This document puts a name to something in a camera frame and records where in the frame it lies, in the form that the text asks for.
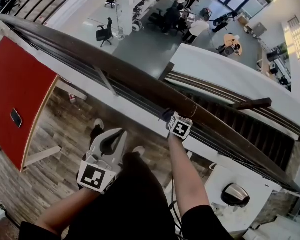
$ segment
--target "handrail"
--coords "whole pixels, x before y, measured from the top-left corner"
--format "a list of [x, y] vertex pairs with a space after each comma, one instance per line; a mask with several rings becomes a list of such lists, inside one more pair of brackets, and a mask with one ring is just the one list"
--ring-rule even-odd
[[162, 109], [171, 108], [190, 118], [207, 135], [205, 139], [214, 141], [236, 154], [256, 164], [262, 173], [284, 188], [300, 193], [300, 188], [274, 162], [255, 146], [240, 136], [232, 128], [217, 119], [208, 111], [183, 96], [161, 81], [150, 77], [136, 67], [97, 49], [83, 41], [51, 28], [20, 18], [0, 15], [0, 20], [37, 49], [46, 52], [73, 69], [91, 78], [95, 69], [107, 73], [109, 78], [125, 85], [137, 95]]
[[[178, 81], [183, 84], [187, 84], [196, 88], [199, 88], [203, 91], [210, 92], [214, 95], [220, 96], [224, 99], [230, 100], [234, 103], [244, 103], [244, 102], [251, 102], [252, 100], [242, 96], [240, 94], [237, 94], [233, 91], [230, 91], [226, 88], [220, 87], [216, 84], [209, 83], [207, 81], [204, 81], [202, 79], [197, 79], [189, 75], [185, 75], [179, 72], [169, 72], [167, 76], [165, 77], [167, 80], [174, 80]], [[266, 108], [254, 108], [251, 109], [251, 111], [254, 111], [273, 122], [276, 122], [277, 124], [283, 126], [284, 128], [290, 130], [291, 132], [295, 133], [296, 135], [300, 136], [300, 126], [295, 124], [294, 122], [290, 121], [289, 119], [285, 118], [284, 116], [278, 114], [277, 112], [273, 111], [272, 109], [266, 107]]]

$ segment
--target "window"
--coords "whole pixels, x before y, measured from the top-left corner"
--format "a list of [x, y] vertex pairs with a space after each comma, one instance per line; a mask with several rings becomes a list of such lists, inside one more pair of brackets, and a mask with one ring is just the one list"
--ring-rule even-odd
[[252, 18], [260, 10], [262, 10], [268, 3], [265, 0], [249, 0], [241, 9], [247, 18]]

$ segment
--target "hand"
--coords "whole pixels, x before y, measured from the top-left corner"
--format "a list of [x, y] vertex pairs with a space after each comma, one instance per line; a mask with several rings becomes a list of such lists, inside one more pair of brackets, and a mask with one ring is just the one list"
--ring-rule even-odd
[[164, 112], [161, 115], [161, 120], [166, 122], [165, 128], [168, 130], [168, 124], [171, 120], [171, 117], [174, 115], [174, 111], [167, 108], [166, 110], [164, 110]]

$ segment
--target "white wall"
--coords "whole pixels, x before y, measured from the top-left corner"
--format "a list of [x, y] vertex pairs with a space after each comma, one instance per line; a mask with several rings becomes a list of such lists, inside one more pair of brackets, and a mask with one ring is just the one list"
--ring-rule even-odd
[[253, 28], [261, 23], [267, 31], [260, 37], [272, 49], [285, 41], [281, 22], [288, 21], [295, 15], [300, 20], [300, 0], [275, 0], [251, 18], [248, 26]]
[[214, 83], [252, 100], [269, 97], [273, 110], [300, 126], [300, 102], [281, 85], [241, 63], [185, 44], [177, 49], [171, 63], [174, 72]]

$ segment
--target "table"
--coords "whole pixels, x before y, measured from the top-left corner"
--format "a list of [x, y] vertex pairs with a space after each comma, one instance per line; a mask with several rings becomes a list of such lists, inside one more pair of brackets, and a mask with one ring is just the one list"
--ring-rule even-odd
[[235, 39], [235, 37], [232, 35], [232, 34], [225, 34], [224, 36], [223, 36], [223, 42], [224, 42], [224, 45], [226, 46], [226, 47], [229, 47], [229, 46], [233, 46], [233, 45], [239, 45], [240, 46], [240, 48], [239, 48], [239, 50], [238, 50], [238, 53], [235, 53], [236, 55], [238, 55], [238, 56], [241, 56], [241, 54], [242, 54], [242, 46], [241, 46], [241, 44], [240, 44], [240, 42], [239, 41], [237, 41], [236, 39]]
[[[249, 195], [250, 201], [244, 208], [234, 209], [221, 200], [222, 190], [230, 183], [236, 183]], [[214, 167], [205, 183], [205, 190], [211, 205], [226, 207], [217, 217], [227, 232], [247, 230], [272, 193], [271, 188], [258, 180], [236, 174], [220, 165]]]
[[[181, 15], [181, 17], [182, 18], [184, 18], [184, 19], [186, 19], [187, 18], [187, 16], [188, 16], [188, 11], [182, 11], [182, 12], [180, 12], [180, 15]], [[197, 15], [195, 15], [195, 21], [197, 21], [197, 20], [199, 20], [200, 19], [200, 17], [199, 16], [197, 16]], [[186, 19], [186, 23], [187, 23], [187, 26], [188, 27], [190, 27], [191, 26], [191, 24], [193, 23], [193, 22], [189, 22], [187, 19]]]
[[[86, 98], [61, 82], [59, 76], [4, 37], [0, 42], [0, 148], [15, 167], [25, 167], [58, 153], [56, 146], [27, 156], [40, 114], [55, 87]], [[22, 119], [18, 128], [10, 116], [16, 109]]]

